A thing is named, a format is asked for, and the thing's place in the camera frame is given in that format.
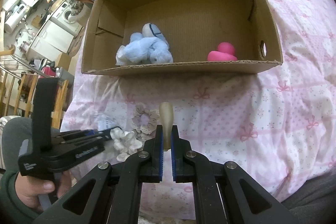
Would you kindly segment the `person's left hand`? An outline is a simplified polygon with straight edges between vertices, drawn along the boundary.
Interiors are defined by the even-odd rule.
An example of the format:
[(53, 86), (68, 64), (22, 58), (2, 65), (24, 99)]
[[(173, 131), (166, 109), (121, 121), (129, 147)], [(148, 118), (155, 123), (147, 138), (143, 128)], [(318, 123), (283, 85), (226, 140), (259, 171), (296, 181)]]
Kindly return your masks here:
[(52, 181), (41, 180), (39, 178), (34, 178), (31, 176), (22, 176), (18, 173), (15, 180), (15, 192), (18, 198), (27, 207), (33, 209), (34, 211), (42, 211), (41, 203), (38, 196), (52, 193), (57, 189), (57, 197), (60, 198), (72, 186), (70, 171), (63, 172), (58, 186), (55, 186)]

